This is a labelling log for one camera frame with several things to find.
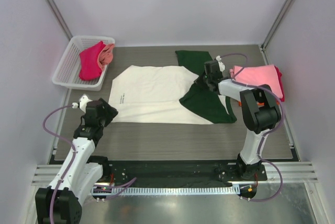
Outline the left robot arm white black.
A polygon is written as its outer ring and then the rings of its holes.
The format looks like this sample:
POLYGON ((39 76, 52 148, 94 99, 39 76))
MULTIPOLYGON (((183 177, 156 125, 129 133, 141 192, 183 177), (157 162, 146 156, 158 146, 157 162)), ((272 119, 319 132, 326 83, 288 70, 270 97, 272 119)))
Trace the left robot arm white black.
POLYGON ((83 203, 94 184, 111 177, 108 158, 94 156, 93 152, 118 111, 102 98, 91 100, 87 95, 71 108, 79 108, 84 114, 73 140, 67 142, 70 150, 59 172, 35 194, 38 223, 79 223, 83 203))

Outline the white and green t-shirt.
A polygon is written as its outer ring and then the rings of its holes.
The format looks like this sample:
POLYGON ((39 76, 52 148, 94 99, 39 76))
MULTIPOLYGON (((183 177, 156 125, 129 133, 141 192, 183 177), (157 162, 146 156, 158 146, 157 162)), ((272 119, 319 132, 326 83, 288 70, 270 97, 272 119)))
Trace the white and green t-shirt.
POLYGON ((118 110, 114 122, 233 124, 230 98, 195 81, 212 60, 207 51, 176 51, 177 66, 135 66, 112 81, 108 102, 118 110))

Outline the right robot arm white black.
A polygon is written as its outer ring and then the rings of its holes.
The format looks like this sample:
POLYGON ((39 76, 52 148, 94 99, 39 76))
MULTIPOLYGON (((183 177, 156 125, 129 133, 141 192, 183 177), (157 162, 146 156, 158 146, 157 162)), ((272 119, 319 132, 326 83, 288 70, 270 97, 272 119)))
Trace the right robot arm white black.
POLYGON ((204 73, 195 81, 206 89, 238 100, 247 134, 236 160, 236 173, 242 180, 252 180, 261 169, 262 150, 267 136, 283 120, 280 98, 269 85, 243 84, 224 77, 217 60, 204 63, 204 73))

